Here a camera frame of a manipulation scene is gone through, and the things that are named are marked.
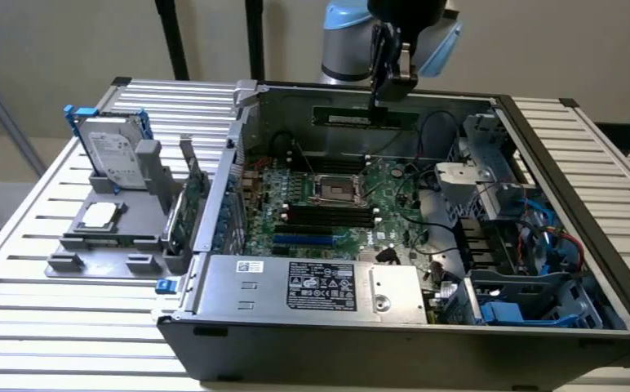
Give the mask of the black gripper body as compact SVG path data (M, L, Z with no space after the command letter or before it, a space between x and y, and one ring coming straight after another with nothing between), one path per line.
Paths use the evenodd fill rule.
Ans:
M402 41L414 43L423 29L442 18L446 0L368 0L367 9L382 22L399 31Z

